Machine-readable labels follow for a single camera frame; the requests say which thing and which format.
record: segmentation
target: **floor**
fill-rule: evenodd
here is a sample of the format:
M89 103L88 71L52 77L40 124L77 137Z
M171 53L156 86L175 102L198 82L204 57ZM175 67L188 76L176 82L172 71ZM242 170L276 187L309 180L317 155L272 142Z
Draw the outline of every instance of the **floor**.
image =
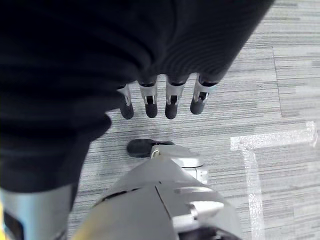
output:
M154 119L131 85L134 117L111 112L111 129L91 145L69 233L105 190L145 160L127 155L128 141L151 138L204 156L209 185L236 207L243 239L320 239L320 0L276 1L201 115L189 110L195 77L174 120L164 114L164 77ZM241 148L243 141L250 148Z

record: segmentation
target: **black sleeve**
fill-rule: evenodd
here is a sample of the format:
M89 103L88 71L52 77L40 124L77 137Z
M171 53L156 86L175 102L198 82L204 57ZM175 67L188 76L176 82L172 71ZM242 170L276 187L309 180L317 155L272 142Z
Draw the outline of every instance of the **black sleeve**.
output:
M272 0L4 1L0 187L77 183L116 91L137 78L222 78Z

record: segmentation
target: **white floor marking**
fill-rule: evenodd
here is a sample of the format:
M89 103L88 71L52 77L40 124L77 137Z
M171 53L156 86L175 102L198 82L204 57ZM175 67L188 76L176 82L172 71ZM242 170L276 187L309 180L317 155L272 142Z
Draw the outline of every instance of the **white floor marking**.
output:
M243 155L253 240L265 240L262 191L254 149L302 143L309 143L314 147L317 140L317 128L313 121L306 122L305 129L230 138L230 150L241 150Z

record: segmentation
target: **black fingertip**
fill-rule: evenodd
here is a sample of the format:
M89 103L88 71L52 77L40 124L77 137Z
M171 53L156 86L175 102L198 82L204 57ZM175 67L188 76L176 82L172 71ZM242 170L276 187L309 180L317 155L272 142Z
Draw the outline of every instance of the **black fingertip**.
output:
M157 104L146 104L145 113L149 118L155 118L158 114Z
M194 98L192 98L192 102L191 102L191 105L190 105L190 111L193 114L195 114L195 115L201 114L202 111L204 110L204 107L205 107L204 103L202 103L200 100L198 102L196 102L194 100Z
M134 116L135 112L134 112L134 108L132 106L132 102L130 103L130 105L128 106L127 104L123 104L120 107L120 112L121 115L125 118L125 119L132 119L132 117Z
M177 116L178 105L175 104L165 104L165 116L168 119L174 119Z

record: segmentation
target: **yellow part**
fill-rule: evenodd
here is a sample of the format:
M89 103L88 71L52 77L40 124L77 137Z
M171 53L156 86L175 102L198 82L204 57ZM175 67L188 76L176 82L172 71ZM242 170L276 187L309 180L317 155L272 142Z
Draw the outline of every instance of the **yellow part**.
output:
M4 219L4 211L2 208L2 204L0 202L0 240L9 240L9 238L6 238L5 233L4 233L4 229L3 229L3 219Z

